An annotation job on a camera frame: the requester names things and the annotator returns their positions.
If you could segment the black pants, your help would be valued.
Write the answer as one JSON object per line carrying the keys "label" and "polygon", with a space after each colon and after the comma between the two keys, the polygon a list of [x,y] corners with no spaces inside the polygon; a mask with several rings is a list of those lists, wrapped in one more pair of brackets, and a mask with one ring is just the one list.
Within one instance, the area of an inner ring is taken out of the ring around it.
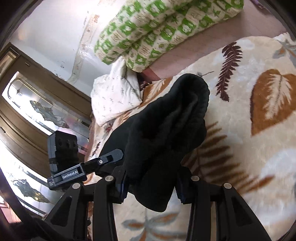
{"label": "black pants", "polygon": [[166,210],[182,159],[205,140],[209,95],[203,78],[183,74],[167,94],[129,117],[104,144],[102,154],[123,151],[130,190],[144,207]]}

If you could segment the wooden wardrobe with glass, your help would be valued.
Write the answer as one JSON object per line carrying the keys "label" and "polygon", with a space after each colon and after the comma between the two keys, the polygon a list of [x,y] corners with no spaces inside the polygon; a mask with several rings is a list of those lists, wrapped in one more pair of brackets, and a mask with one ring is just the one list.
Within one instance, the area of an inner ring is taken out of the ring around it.
{"label": "wooden wardrobe with glass", "polygon": [[77,137],[78,158],[89,147],[90,98],[13,44],[1,50],[1,170],[20,203],[39,217],[62,196],[47,186],[48,137]]}

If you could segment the white leaf print quilt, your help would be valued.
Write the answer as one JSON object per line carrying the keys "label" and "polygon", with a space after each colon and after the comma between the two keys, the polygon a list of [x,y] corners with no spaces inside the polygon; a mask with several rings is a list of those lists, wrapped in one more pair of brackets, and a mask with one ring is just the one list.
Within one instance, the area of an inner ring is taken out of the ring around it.
{"label": "white leaf print quilt", "polygon": [[121,56],[111,65],[109,74],[96,78],[90,94],[95,121],[103,126],[142,103],[137,73],[126,66]]}

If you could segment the leaf pattern fleece blanket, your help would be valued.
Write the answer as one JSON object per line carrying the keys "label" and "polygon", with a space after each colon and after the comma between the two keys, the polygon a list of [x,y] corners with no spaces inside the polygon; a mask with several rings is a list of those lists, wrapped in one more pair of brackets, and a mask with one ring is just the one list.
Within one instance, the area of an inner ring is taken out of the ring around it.
{"label": "leaf pattern fleece blanket", "polygon": [[230,183],[272,240],[295,240],[295,40],[246,37],[183,70],[208,84],[207,137],[184,166]]}

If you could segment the green checkered folded blanket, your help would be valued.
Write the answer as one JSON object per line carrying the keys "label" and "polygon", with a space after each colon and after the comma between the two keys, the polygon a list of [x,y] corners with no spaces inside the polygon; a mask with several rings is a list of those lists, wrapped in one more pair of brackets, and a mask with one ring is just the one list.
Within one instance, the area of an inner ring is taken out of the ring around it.
{"label": "green checkered folded blanket", "polygon": [[189,37],[239,14],[243,1],[126,1],[99,34],[94,54],[105,64],[123,57],[143,72]]}

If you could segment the pink bed sheet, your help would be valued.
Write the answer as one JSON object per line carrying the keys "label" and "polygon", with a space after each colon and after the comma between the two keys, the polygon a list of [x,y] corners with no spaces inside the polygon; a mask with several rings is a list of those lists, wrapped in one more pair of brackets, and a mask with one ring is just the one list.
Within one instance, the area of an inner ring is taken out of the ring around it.
{"label": "pink bed sheet", "polygon": [[188,38],[163,54],[138,76],[144,81],[171,77],[199,58],[240,38],[275,37],[286,31],[282,23],[268,10],[258,8],[251,1],[245,1],[243,10],[237,16]]}

